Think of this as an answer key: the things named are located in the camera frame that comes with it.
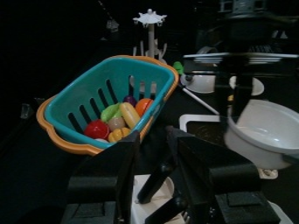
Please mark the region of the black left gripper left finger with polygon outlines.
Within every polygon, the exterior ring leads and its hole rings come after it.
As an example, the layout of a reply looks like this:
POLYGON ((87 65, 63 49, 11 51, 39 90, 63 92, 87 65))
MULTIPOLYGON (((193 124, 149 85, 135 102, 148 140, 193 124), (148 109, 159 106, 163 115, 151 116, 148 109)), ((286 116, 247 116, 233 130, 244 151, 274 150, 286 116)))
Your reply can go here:
POLYGON ((60 224, 129 224, 139 148, 135 131, 83 162, 69 178, 60 224))

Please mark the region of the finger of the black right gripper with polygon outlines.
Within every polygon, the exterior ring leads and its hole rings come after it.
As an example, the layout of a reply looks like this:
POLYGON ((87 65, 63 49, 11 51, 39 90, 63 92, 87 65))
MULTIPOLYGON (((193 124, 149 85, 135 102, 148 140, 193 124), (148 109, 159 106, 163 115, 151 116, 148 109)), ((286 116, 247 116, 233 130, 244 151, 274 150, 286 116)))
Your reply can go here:
POLYGON ((236 86, 233 90, 233 102, 231 117, 233 122, 239 120, 241 112, 248 104, 252 93, 252 77, 251 76, 239 76, 236 78, 236 86))
POLYGON ((229 77, 225 73, 217 73, 215 79, 215 99, 221 117, 228 116, 229 77))

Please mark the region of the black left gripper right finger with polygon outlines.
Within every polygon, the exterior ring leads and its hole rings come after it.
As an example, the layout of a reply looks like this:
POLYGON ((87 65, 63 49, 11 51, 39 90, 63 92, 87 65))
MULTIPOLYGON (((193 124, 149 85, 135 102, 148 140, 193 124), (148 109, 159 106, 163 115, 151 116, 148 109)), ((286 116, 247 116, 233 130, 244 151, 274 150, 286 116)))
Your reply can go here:
POLYGON ((253 163, 172 126, 165 131, 191 224, 279 224, 253 163))

